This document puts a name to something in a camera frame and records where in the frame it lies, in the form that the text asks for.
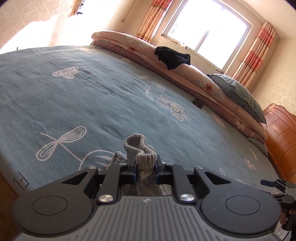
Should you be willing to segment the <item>person's right hand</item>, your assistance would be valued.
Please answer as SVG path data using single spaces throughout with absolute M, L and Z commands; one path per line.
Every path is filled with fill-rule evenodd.
M 289 215 L 292 216 L 292 215 L 296 215 L 296 209 L 290 209 L 289 210 Z M 284 210 L 282 209 L 281 210 L 281 215 L 280 215 L 280 219 L 279 219 L 279 222 L 281 225 L 284 225 L 288 222 L 289 220 L 289 217 L 287 217 L 287 214 L 284 212 Z

